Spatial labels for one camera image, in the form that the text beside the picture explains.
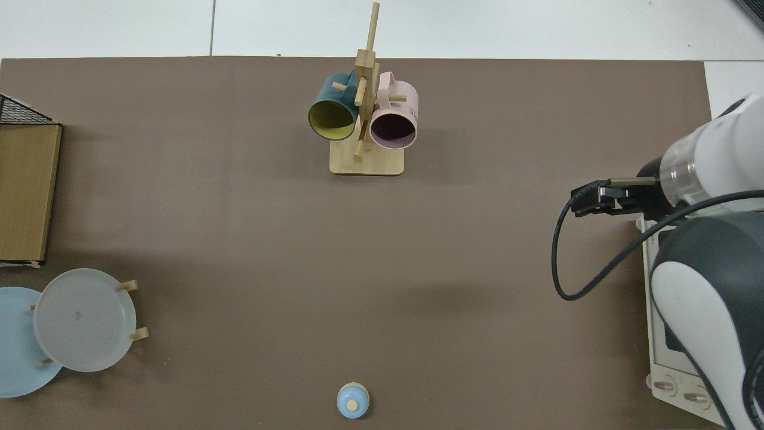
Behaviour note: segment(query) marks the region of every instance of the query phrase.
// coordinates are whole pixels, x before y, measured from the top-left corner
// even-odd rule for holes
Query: white floor
[[[379,57],[702,60],[711,114],[764,91],[731,0],[381,0]],[[2,0],[0,58],[353,57],[371,0]]]

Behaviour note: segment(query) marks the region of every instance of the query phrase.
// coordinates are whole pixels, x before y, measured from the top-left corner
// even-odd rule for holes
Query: plate
[[[0,398],[29,394],[49,383],[61,370],[34,337],[34,312],[40,293],[29,288],[0,288]]]
[[[97,372],[130,349],[135,307],[119,282],[95,269],[74,269],[50,281],[34,312],[42,350],[64,367]]]

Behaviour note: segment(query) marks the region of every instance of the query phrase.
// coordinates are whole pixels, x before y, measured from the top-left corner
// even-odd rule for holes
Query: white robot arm
[[[687,350],[728,428],[764,430],[764,98],[748,96],[678,140],[636,178],[571,191],[552,240],[552,279],[565,300],[594,288],[641,242],[678,223],[656,257],[650,293]],[[574,294],[557,276],[569,210],[643,212],[658,223]]]

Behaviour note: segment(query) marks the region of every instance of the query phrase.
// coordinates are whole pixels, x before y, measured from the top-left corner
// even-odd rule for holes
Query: black wire rack
[[[0,125],[56,125],[57,122],[22,102],[0,94]]]

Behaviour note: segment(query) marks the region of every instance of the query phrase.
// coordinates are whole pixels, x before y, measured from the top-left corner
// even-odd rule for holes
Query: wooden base
[[[349,138],[329,142],[329,170],[333,174],[396,176],[403,173],[403,149],[387,149],[373,142],[363,142],[357,157],[360,134],[361,125],[356,123]]]

